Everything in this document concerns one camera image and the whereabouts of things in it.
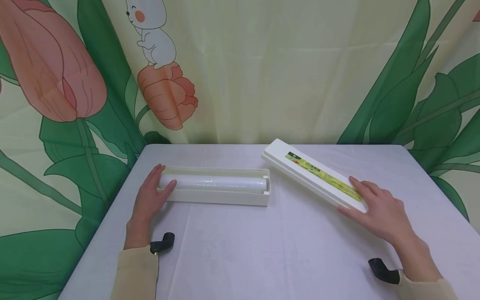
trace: cartoon rabbit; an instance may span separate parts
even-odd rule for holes
[[[160,69],[175,60],[177,52],[172,39],[161,29],[167,21],[163,0],[126,0],[130,23],[142,36],[138,45],[143,47],[148,65]]]

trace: pink tulip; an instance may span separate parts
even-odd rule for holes
[[[107,88],[70,24],[37,0],[0,0],[0,37],[23,92],[57,122],[101,110]]]

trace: plastic wrap roll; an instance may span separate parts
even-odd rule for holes
[[[162,175],[158,186],[164,189],[173,179],[177,180],[175,189],[178,190],[253,193],[263,193],[267,190],[267,181],[264,178],[176,174]]]

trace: black plastic piece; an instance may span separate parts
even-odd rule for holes
[[[150,243],[150,252],[155,254],[173,247],[175,242],[175,235],[171,232],[167,232],[163,235],[162,241],[153,241]]]
[[[381,258],[372,258],[368,261],[370,269],[372,269],[375,277],[380,279],[383,282],[390,284],[399,284],[400,283],[400,273],[398,270],[390,271],[387,269]]]

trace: hand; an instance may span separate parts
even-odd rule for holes
[[[433,261],[428,245],[413,231],[403,202],[375,183],[360,182],[353,177],[350,177],[350,181],[368,204],[368,211],[364,214],[343,206],[338,211],[392,244],[405,275],[411,281],[436,282],[441,279],[442,274]]]
[[[162,192],[156,190],[163,170],[165,166],[162,165],[153,168],[138,190],[132,217],[127,223],[124,250],[146,247],[150,243],[152,218],[160,211],[177,185],[177,181],[172,180]]]
[[[172,180],[162,192],[156,190],[163,170],[165,170],[165,166],[161,164],[153,168],[138,190],[135,205],[133,206],[132,220],[150,222],[175,189],[177,181]]]
[[[416,238],[401,200],[394,198],[389,191],[382,190],[375,183],[360,182],[353,177],[349,179],[367,203],[368,211],[362,213],[359,210],[339,206],[338,211],[341,214],[394,246]]]

